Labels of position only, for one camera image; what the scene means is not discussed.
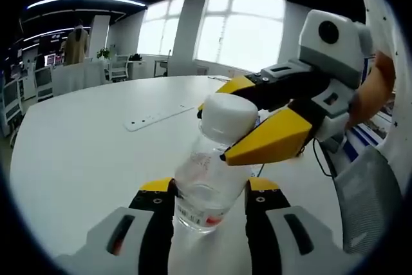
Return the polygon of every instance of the plastic water bottle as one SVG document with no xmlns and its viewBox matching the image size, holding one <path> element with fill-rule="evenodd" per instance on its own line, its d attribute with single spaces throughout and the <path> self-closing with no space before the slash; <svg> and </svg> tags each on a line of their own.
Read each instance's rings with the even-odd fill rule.
<svg viewBox="0 0 412 275">
<path fill-rule="evenodd" d="M 257 117 L 257 107 L 244 98 L 215 93 L 206 99 L 199 137 L 175 174 L 175 214 L 182 224 L 211 232 L 233 206 L 251 168 L 228 166 L 220 155 L 253 129 Z"/>
</svg>

